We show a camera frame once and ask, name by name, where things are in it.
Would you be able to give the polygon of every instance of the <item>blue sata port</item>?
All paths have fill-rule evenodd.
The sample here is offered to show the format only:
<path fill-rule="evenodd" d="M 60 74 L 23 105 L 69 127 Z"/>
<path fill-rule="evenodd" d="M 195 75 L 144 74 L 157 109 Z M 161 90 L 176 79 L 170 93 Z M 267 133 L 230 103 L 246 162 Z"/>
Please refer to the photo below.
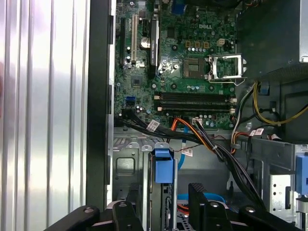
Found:
<path fill-rule="evenodd" d="M 135 96 L 127 96 L 125 98 L 125 103 L 127 106 L 134 106 L 136 102 L 136 97 Z"/>

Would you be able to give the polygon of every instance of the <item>white cable tag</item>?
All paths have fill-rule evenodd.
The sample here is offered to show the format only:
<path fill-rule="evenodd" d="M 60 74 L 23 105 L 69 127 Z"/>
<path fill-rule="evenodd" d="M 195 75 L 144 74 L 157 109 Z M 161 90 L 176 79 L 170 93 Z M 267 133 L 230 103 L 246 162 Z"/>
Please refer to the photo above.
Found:
<path fill-rule="evenodd" d="M 149 125 L 146 127 L 147 130 L 154 132 L 156 130 L 156 128 L 158 128 L 160 123 L 158 123 L 157 121 L 153 120 L 149 123 Z"/>
<path fill-rule="evenodd" d="M 279 136 L 277 136 L 276 134 L 272 134 L 271 136 L 271 140 L 273 139 L 279 139 L 279 140 L 282 140 Z"/>
<path fill-rule="evenodd" d="M 190 149 L 190 148 L 189 149 L 185 149 L 185 150 L 182 151 L 182 154 L 192 157 L 193 150 Z"/>
<path fill-rule="evenodd" d="M 255 132 L 256 132 L 256 130 L 252 130 L 249 136 L 254 136 Z"/>
<path fill-rule="evenodd" d="M 260 136 L 260 135 L 262 135 L 263 131 L 264 131 L 264 128 L 258 128 L 258 129 L 256 130 L 254 136 Z"/>

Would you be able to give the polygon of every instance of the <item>cable label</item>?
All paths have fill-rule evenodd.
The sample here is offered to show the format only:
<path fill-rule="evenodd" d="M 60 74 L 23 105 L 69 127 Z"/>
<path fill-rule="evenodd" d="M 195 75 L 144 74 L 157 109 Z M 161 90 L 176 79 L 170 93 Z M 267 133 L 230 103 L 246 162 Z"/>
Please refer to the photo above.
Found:
<path fill-rule="evenodd" d="M 260 135 L 262 135 L 263 131 L 264 131 L 264 128 L 259 128 L 259 129 L 256 130 L 254 135 L 255 136 L 260 136 Z"/>
<path fill-rule="evenodd" d="M 192 157 L 193 150 L 190 149 L 190 148 L 189 149 L 185 149 L 185 150 L 182 151 L 182 154 Z"/>
<path fill-rule="evenodd" d="M 147 126 L 147 130 L 151 131 L 151 132 L 155 132 L 155 130 L 158 128 L 160 123 L 158 123 L 157 121 L 153 120 L 149 123 L 149 125 Z"/>
<path fill-rule="evenodd" d="M 254 136 L 256 133 L 256 130 L 252 130 L 249 136 Z"/>

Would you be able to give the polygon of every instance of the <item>ram slot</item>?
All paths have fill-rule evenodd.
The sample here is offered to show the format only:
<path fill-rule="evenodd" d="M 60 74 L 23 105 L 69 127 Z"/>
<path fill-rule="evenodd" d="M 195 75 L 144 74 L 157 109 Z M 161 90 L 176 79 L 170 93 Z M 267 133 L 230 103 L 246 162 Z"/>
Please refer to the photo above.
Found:
<path fill-rule="evenodd" d="M 232 96 L 218 95 L 218 94 L 191 94 L 191 93 L 168 93 L 161 92 L 154 96 L 155 100 L 168 101 L 168 102 L 194 102 L 194 103 L 227 103 Z"/>
<path fill-rule="evenodd" d="M 193 104 L 193 103 L 160 103 L 157 107 L 158 111 L 178 111 L 178 112 L 215 112 L 229 113 L 229 105 L 217 104 Z"/>
<path fill-rule="evenodd" d="M 131 20 L 131 60 L 137 61 L 138 15 L 133 14 Z"/>

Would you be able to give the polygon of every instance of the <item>chipset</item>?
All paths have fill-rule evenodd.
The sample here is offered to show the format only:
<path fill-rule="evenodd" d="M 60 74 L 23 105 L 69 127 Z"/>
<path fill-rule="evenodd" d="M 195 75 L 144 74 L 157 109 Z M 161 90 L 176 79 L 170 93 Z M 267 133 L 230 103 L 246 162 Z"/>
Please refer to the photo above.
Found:
<path fill-rule="evenodd" d="M 133 88 L 140 88 L 142 86 L 142 76 L 132 76 L 130 85 Z"/>
<path fill-rule="evenodd" d="M 204 59 L 185 58 L 183 65 L 183 77 L 204 79 Z"/>

